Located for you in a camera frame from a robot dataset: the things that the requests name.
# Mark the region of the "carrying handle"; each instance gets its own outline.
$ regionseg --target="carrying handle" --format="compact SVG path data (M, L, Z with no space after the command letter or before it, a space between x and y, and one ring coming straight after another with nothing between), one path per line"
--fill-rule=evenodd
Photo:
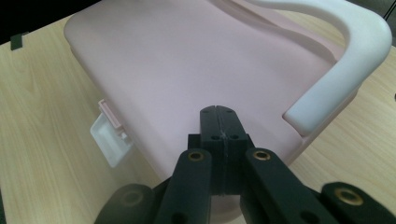
M391 32L379 15L345 0L247 0L260 7L302 12L332 24L344 36L341 59L284 114L300 135L309 135L388 56Z

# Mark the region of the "pink storage box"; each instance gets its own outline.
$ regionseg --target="pink storage box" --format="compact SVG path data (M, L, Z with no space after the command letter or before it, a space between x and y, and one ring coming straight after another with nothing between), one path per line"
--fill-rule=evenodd
M346 49L265 7L331 22ZM92 135L109 164L135 144L162 180L210 105L235 110L256 147L291 163L353 99L391 43L380 17L340 0L103 0L75 14L64 34L106 97ZM237 198L214 201L213 220L239 214Z

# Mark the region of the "light wood surface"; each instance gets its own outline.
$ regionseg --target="light wood surface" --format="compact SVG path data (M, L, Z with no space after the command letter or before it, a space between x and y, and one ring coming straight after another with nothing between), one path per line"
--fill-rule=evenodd
M342 45L328 24L285 15ZM93 223L119 187L159 183L138 151L112 169L92 140L102 96L69 50L67 20L25 35L22 49L0 46L0 188L10 224ZM393 48L356 99L291 165L307 186L320 190L344 181L396 214L395 75Z

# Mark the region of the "dark background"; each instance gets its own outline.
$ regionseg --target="dark background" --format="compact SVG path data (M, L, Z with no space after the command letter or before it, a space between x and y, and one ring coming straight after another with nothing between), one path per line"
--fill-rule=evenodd
M0 45L12 35L33 32L99 0L14 0L0 7Z

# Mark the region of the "black object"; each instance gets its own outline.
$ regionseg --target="black object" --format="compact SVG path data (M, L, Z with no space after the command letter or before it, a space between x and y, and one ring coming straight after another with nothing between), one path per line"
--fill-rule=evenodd
M117 190L95 223L209 223L211 195L240 195L247 224L396 223L396 217L361 189L331 183L307 188L271 150L254 147L236 113L224 106L201 111L201 134L158 187Z

